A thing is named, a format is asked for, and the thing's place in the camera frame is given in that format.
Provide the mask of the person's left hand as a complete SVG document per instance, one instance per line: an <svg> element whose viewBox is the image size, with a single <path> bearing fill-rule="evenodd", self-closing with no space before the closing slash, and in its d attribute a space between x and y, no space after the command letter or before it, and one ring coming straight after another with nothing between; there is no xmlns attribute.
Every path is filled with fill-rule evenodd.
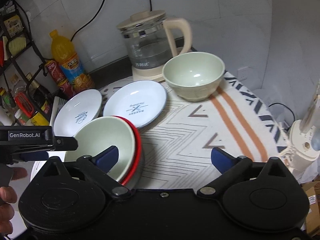
<svg viewBox="0 0 320 240"><path fill-rule="evenodd" d="M23 167L13 167L12 180L19 180L25 178L28 173ZM15 211L11 204L17 202L16 191L10 187L1 187L1 199L4 204L1 205L1 235L9 235L13 232L11 219L14 217Z"/></svg>

